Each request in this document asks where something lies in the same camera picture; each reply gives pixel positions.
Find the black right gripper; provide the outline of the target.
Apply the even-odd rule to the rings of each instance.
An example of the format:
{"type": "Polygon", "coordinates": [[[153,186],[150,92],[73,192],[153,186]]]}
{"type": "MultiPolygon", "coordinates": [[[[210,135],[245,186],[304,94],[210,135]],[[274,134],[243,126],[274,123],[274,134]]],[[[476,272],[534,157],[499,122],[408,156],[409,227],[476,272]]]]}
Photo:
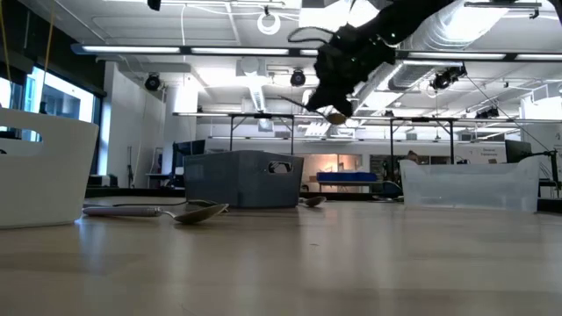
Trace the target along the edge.
{"type": "Polygon", "coordinates": [[[383,63],[394,64],[395,48],[384,41],[368,39],[362,43],[328,43],[318,49],[314,69],[319,79],[317,89],[305,104],[308,111],[332,105],[345,117],[353,115],[347,95],[383,63]]]}

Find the gold spoon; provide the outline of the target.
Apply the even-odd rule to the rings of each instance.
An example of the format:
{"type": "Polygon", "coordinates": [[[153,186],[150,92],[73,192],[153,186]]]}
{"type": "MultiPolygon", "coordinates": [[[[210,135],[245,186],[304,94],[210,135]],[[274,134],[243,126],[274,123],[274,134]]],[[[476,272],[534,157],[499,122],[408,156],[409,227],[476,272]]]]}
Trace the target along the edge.
{"type": "Polygon", "coordinates": [[[284,97],[284,96],[281,96],[281,95],[279,95],[279,97],[281,99],[283,99],[283,100],[285,100],[285,101],[287,101],[287,102],[289,102],[293,105],[297,105],[298,107],[303,108],[303,109],[305,109],[309,112],[319,114],[321,117],[323,117],[327,122],[329,122],[332,125],[336,125],[336,126],[343,125],[347,121],[347,117],[344,116],[343,114],[341,114],[340,112],[330,112],[328,115],[325,115],[324,113],[322,113],[318,110],[309,109],[304,104],[299,103],[297,101],[294,101],[294,100],[290,99],[289,97],[284,97]]]}

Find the dark grey plastic bin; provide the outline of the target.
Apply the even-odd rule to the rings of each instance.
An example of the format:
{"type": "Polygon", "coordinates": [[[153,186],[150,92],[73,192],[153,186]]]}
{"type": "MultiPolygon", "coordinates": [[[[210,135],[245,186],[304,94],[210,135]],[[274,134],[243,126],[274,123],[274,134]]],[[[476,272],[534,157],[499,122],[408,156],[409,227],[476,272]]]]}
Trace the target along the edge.
{"type": "Polygon", "coordinates": [[[256,150],[185,156],[185,195],[233,208],[291,208],[303,166],[302,157],[256,150]]]}

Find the white plastic bin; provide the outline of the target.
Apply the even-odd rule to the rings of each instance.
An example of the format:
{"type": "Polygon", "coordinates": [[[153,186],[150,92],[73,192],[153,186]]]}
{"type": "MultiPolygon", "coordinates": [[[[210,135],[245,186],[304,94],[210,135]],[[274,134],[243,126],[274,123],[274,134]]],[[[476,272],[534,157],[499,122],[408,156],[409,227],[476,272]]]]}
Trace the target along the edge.
{"type": "Polygon", "coordinates": [[[0,126],[40,142],[0,138],[0,229],[70,224],[81,215],[98,126],[0,108],[0,126]]]}

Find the long linear ceiling light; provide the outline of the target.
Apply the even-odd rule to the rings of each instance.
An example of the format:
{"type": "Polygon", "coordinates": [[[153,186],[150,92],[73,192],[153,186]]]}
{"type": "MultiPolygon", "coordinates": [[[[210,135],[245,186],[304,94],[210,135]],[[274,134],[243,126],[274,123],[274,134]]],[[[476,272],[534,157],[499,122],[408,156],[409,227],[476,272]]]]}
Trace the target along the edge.
{"type": "MultiPolygon", "coordinates": [[[[80,55],[133,54],[133,55],[201,55],[201,56],[271,56],[315,58],[317,49],[297,47],[166,47],[72,44],[80,55]]],[[[480,62],[537,62],[562,63],[562,52],[478,52],[478,51],[407,51],[396,50],[397,60],[412,61],[480,61],[480,62]]]]}

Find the blue table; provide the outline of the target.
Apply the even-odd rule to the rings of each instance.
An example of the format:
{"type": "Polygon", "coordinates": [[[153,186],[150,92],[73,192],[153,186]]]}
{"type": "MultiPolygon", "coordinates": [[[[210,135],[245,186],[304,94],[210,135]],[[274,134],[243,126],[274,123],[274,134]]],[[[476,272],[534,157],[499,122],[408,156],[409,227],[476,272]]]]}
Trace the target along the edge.
{"type": "Polygon", "coordinates": [[[324,186],[369,186],[378,182],[378,176],[370,172],[318,172],[316,180],[322,192],[324,186]]]}

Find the black computer monitor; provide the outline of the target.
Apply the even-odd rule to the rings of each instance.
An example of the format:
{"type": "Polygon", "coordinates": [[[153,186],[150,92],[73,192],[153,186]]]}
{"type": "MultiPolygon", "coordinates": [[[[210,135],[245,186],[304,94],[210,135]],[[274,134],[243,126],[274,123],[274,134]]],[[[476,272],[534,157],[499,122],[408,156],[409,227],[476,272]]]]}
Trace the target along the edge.
{"type": "Polygon", "coordinates": [[[519,140],[505,140],[505,151],[507,163],[518,163],[532,155],[529,142],[519,140]]]}
{"type": "Polygon", "coordinates": [[[187,155],[198,155],[205,153],[205,140],[193,140],[172,144],[172,168],[171,174],[177,175],[177,168],[184,166],[184,157],[187,155]]]}

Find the clear plastic bin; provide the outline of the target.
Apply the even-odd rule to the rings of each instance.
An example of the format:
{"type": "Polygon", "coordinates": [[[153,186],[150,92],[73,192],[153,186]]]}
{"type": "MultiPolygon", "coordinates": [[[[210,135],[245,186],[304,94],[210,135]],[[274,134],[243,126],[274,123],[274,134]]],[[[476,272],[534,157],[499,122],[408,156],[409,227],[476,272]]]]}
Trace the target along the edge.
{"type": "Polygon", "coordinates": [[[518,163],[420,165],[400,161],[408,207],[530,212],[537,210],[539,160],[518,163]]]}

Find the black box device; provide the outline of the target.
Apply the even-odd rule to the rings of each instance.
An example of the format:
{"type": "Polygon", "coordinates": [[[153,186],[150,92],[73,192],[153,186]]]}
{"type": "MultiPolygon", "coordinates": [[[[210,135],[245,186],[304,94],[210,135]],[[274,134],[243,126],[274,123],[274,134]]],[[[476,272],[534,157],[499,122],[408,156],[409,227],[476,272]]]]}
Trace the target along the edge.
{"type": "Polygon", "coordinates": [[[88,188],[99,188],[99,187],[118,187],[119,179],[112,174],[109,175],[89,175],[87,187],[88,188]]]}

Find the black metal workstation frame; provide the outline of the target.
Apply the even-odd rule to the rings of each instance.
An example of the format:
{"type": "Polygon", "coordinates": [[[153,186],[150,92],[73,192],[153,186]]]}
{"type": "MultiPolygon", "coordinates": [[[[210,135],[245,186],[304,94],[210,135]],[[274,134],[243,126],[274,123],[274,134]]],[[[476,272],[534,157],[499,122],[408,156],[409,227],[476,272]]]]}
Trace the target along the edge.
{"type": "Polygon", "coordinates": [[[233,150],[233,141],[234,141],[234,130],[236,126],[234,125],[235,118],[253,118],[253,119],[279,119],[282,123],[285,122],[285,119],[289,119],[291,121],[291,126],[287,126],[291,133],[290,141],[291,141],[291,155],[294,155],[294,128],[295,128],[295,116],[293,114],[283,114],[283,113],[266,113],[266,112],[255,112],[255,113],[229,113],[228,117],[230,118],[230,131],[229,131],[229,150],[233,150]]]}
{"type": "Polygon", "coordinates": [[[442,122],[446,122],[449,124],[448,127],[444,127],[444,131],[447,132],[450,136],[450,163],[455,163],[455,153],[454,153],[454,136],[453,136],[453,127],[454,123],[458,121],[458,118],[429,118],[429,117],[389,117],[388,123],[390,128],[390,165],[391,169],[394,169],[394,138],[393,135],[394,131],[394,122],[401,121],[401,122],[411,122],[411,123],[429,123],[429,122],[436,122],[438,125],[441,125],[442,122]]]}

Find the white wall sign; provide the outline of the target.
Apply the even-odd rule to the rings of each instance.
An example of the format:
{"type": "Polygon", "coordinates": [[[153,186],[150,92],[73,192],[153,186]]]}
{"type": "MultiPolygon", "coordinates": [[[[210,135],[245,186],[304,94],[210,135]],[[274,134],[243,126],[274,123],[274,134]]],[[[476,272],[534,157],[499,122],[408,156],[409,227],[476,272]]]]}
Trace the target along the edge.
{"type": "Polygon", "coordinates": [[[485,160],[499,159],[505,154],[502,147],[477,147],[476,153],[485,160]]]}

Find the black aluminium table frame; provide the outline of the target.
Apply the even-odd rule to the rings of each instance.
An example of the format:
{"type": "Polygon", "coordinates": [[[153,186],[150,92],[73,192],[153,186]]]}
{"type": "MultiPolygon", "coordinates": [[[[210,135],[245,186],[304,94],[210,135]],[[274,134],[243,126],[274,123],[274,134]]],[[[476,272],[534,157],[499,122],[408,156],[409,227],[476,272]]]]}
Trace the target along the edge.
{"type": "MultiPolygon", "coordinates": [[[[324,196],[333,201],[374,201],[375,195],[372,193],[316,193],[303,192],[302,198],[312,198],[313,196],[324,196]]],[[[185,198],[182,190],[171,189],[125,189],[125,188],[88,188],[85,198],[106,198],[106,197],[151,197],[151,198],[185,198]]],[[[562,215],[562,199],[540,197],[537,202],[537,211],[541,213],[551,213],[562,215]]]]}

